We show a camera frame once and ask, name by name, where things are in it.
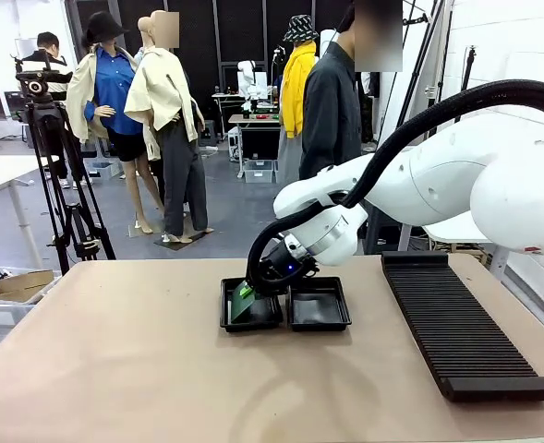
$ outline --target white jacket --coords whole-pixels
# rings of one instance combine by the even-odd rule
[[[88,122],[85,118],[85,106],[87,106],[87,102],[92,102],[95,96],[97,47],[98,45],[93,46],[91,51],[80,61],[75,74],[68,84],[68,94],[66,95],[66,112],[68,113],[72,132],[81,142],[89,139],[90,131],[99,138],[108,138],[107,130],[97,115],[93,117],[91,122]],[[116,47],[115,49],[127,57],[132,70],[136,72],[138,66],[132,55],[122,48]],[[149,160],[159,160],[161,158],[161,150],[153,133],[145,126],[142,134],[149,153]]]
[[[181,112],[188,141],[198,138],[192,98],[179,59],[162,48],[144,50],[139,70],[127,95],[124,114],[160,130]]]

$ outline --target desk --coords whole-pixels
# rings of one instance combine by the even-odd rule
[[[544,375],[544,326],[474,258],[450,263]],[[0,344],[0,443],[544,441],[544,404],[441,396],[380,257],[321,270],[344,333],[227,334],[220,280],[245,266],[78,263]]]
[[[238,94],[213,94],[212,98],[218,105],[218,111],[220,112],[220,125],[221,130],[223,131],[222,136],[223,140],[228,134],[226,131],[226,125],[224,124],[224,109],[227,108],[240,108],[245,102],[245,98],[241,97]]]
[[[243,178],[245,174],[243,164],[243,131],[280,131],[280,121],[277,118],[273,118],[277,114],[265,114],[268,118],[245,118],[242,114],[235,114],[229,120],[228,123],[236,125],[238,128],[240,149],[238,150],[238,174],[236,178]]]
[[[48,161],[42,158],[42,164],[45,166],[48,164]],[[13,207],[17,213],[18,226],[21,228],[21,233],[23,233],[25,238],[25,243],[30,251],[33,264],[37,269],[43,269],[42,258],[33,240],[30,223],[25,217],[23,207],[21,206],[21,199],[17,191],[18,186],[30,185],[18,180],[18,178],[37,170],[38,160],[35,155],[0,155],[0,191],[8,187]]]
[[[471,212],[465,212],[447,221],[424,226],[423,229],[429,238],[447,245],[453,243],[477,243],[490,244],[487,238],[475,225]],[[510,250],[496,246],[491,260],[490,271],[498,280],[503,278],[503,273],[508,263]]]

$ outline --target black slotted rack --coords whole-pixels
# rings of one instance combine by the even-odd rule
[[[448,255],[384,252],[382,269],[441,394],[544,401],[544,377],[448,266]]]

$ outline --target blue shirt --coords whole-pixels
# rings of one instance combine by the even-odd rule
[[[127,57],[117,53],[115,57],[109,55],[103,48],[97,48],[97,74],[95,77],[95,101],[87,102],[85,118],[93,119],[95,105],[111,106],[115,115],[102,118],[105,127],[113,129],[124,136],[132,136],[142,132],[142,123],[136,122],[124,114],[127,94],[134,78],[134,71]]]

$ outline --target black tripod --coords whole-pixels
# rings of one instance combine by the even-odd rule
[[[56,248],[62,274],[65,275],[70,269],[67,249],[71,243],[74,246],[77,257],[82,261],[96,260],[97,254],[100,251],[100,245],[103,245],[107,258],[115,260],[114,249],[112,248],[107,229],[103,224],[99,206],[91,187],[91,180],[83,165],[80,145],[71,137],[72,128],[70,127],[64,106],[59,102],[54,102],[48,92],[47,82],[60,83],[61,75],[55,71],[51,71],[49,63],[47,63],[47,68],[43,71],[35,72],[21,72],[20,62],[17,61],[16,63],[18,71],[16,77],[21,82],[22,90],[27,92],[28,99],[25,113],[21,115],[21,118],[30,127],[31,141],[38,159],[38,167],[42,175],[43,191],[46,196],[46,202],[50,210],[50,220],[54,229],[54,240],[48,246]],[[51,143],[56,143],[58,140],[68,158],[73,180],[78,185],[79,203],[66,203],[62,187],[58,181],[58,175],[51,154],[55,150],[50,149]],[[47,159],[50,169],[52,189],[50,189],[46,181],[42,164],[43,157]],[[81,185],[83,178],[89,184],[89,194],[99,222],[97,224],[95,224]]]

